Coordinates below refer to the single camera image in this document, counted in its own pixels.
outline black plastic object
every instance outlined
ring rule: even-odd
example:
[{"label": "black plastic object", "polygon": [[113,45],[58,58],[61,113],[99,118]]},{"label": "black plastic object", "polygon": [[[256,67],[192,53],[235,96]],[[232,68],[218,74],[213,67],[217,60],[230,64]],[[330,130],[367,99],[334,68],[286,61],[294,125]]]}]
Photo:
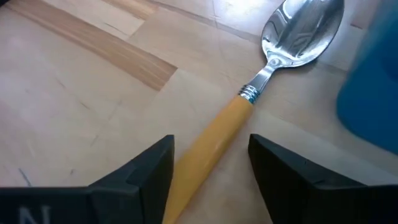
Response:
[{"label": "black plastic object", "polygon": [[0,0],[0,6],[2,6],[3,4],[5,4],[6,2],[8,2],[9,0]]},{"label": "black plastic object", "polygon": [[256,134],[249,157],[274,224],[398,223],[396,185],[361,184]]},{"label": "black plastic object", "polygon": [[166,136],[88,187],[2,188],[1,224],[161,224],[174,166]]}]

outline spoon handle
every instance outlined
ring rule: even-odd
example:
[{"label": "spoon handle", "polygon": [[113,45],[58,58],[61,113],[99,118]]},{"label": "spoon handle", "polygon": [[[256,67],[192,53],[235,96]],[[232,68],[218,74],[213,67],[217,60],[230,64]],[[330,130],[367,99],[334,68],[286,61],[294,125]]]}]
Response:
[{"label": "spoon handle", "polygon": [[253,111],[245,86],[174,165],[163,224],[173,224]]}]

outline wooden floor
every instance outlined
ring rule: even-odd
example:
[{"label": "wooden floor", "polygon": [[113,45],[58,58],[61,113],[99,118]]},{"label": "wooden floor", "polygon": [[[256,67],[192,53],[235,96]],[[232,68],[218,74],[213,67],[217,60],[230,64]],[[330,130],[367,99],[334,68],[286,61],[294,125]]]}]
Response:
[{"label": "wooden floor", "polygon": [[[10,0],[0,8],[0,185],[87,185],[166,134],[178,158],[265,65],[259,35],[281,2]],[[375,2],[346,0],[316,65],[277,72],[180,223],[271,223],[249,133],[365,184],[398,183],[398,157],[335,114]]]}]

